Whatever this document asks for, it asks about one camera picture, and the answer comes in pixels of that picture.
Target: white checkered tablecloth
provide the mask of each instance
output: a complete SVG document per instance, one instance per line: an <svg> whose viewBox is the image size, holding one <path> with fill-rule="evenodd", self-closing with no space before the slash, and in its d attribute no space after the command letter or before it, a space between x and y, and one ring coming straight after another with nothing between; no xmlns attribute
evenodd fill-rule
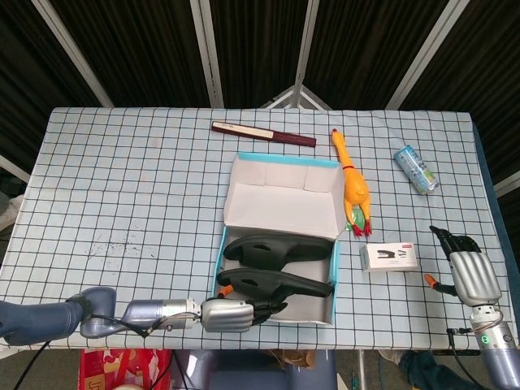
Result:
<svg viewBox="0 0 520 390"><path fill-rule="evenodd" d="M312 149L223 135L210 131L212 120L301 133L318 143ZM56 302L104 285L117 289L117 316L132 299L205 300L236 152L336 159L334 127L366 177L374 229L368 240L341 234L334 326L264 323L242 334L196 326L145 340L132 333L86 340L77 331L51 348L446 349L446 327L470 326L470 311L423 281L429 272L452 282L430 224L472 236L489 254L510 320L504 256L471 119L452 112L56 109L0 272L0 299ZM393 162L404 144L436 173L440 187L432 195L418 195ZM421 271L363 273L359 249L366 241L413 241ZM473 336L456 342L478 348Z"/></svg>

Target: person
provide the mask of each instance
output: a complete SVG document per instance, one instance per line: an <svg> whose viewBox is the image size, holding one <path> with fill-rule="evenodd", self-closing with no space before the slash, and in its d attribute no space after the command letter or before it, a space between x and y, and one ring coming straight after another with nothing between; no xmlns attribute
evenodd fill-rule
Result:
<svg viewBox="0 0 520 390"><path fill-rule="evenodd" d="M0 193L0 232L15 223L23 199L24 195L20 195L10 200L4 193Z"/></svg>
<svg viewBox="0 0 520 390"><path fill-rule="evenodd" d="M380 349L379 354L405 373L408 383L421 390L483 390L447 366L437 364L429 351Z"/></svg>

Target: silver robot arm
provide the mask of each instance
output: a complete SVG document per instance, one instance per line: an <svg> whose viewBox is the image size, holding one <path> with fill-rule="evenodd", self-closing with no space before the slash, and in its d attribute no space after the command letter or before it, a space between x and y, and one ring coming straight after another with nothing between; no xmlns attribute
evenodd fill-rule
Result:
<svg viewBox="0 0 520 390"><path fill-rule="evenodd" d="M0 337L9 345L30 345L70 336L80 325L89 339L134 331L147 337L157 329L185 329L200 323L208 332L246 332L287 304L211 298L131 301L114 318L115 290L88 288L65 302L15 305L0 301Z"/></svg>
<svg viewBox="0 0 520 390"><path fill-rule="evenodd" d="M454 236L433 226L430 229L450 261L454 286L428 283L472 308L471 329L467 331L474 333L493 383L501 389L520 389L520 351L504 315L495 307L502 292L489 257L467 236Z"/></svg>

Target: yellow rubber chicken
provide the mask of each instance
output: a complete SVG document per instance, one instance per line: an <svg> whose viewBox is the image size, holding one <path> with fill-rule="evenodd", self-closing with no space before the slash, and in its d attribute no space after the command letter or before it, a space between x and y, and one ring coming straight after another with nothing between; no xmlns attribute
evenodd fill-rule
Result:
<svg viewBox="0 0 520 390"><path fill-rule="evenodd" d="M347 220L352 225L355 236L362 236L363 232L369 236L372 234L371 228L371 195L368 192L365 178L352 164L347 145L343 135L335 128L332 129L332 143L338 151L340 163L344 173L344 212L347 214ZM363 215L365 216L365 231L361 230L354 223L352 216L352 207L359 205Z"/></svg>

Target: white metal frame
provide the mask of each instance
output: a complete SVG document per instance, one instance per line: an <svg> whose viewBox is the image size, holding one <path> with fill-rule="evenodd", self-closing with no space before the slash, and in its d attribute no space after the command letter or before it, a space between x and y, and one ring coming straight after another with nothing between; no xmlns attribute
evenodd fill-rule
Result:
<svg viewBox="0 0 520 390"><path fill-rule="evenodd" d="M300 56L298 58L298 66L296 69L296 79L294 81L294 93L291 103L292 107L298 107L300 104L301 88L303 86L303 79L306 77L307 63L309 62L310 46L312 45L312 36L314 35L314 26L316 25L318 7L319 0L308 0L307 13L303 25L303 34L301 35Z"/></svg>
<svg viewBox="0 0 520 390"><path fill-rule="evenodd" d="M30 175L24 171L22 168L16 166L11 161L9 161L7 158L3 157L0 154L0 167L11 173L12 175L16 176L20 180L24 181L25 183L29 182Z"/></svg>
<svg viewBox="0 0 520 390"><path fill-rule="evenodd" d="M56 10L52 7L48 0L32 0L32 4L36 7L38 13L49 26L50 31L54 34L60 45L71 59L72 63L83 76L87 85L92 89L94 95L103 107L113 107L111 99L108 97L105 89L94 74L89 63L81 53L77 44L72 39L71 34L59 18Z"/></svg>
<svg viewBox="0 0 520 390"><path fill-rule="evenodd" d="M280 95L273 97L272 100L264 104L260 108L268 110L272 108L296 108L293 107L294 86L285 89ZM309 109L310 106L320 111L329 111L331 107L325 104L319 97L314 95L307 87L301 86L300 99L298 107L301 110Z"/></svg>
<svg viewBox="0 0 520 390"><path fill-rule="evenodd" d="M520 188L520 171L513 173L510 177L503 179L494 186L496 197L502 197L517 188Z"/></svg>
<svg viewBox="0 0 520 390"><path fill-rule="evenodd" d="M439 19L431 29L430 34L422 44L421 49L415 56L414 61L409 66L403 80L401 80L401 83L390 98L386 106L387 110L399 109L469 3L470 0L449 0L445 9L440 14Z"/></svg>
<svg viewBox="0 0 520 390"><path fill-rule="evenodd" d="M202 69L204 70L211 108L224 108L210 0L190 0L189 3L192 7L193 23L195 24L198 49L201 53Z"/></svg>

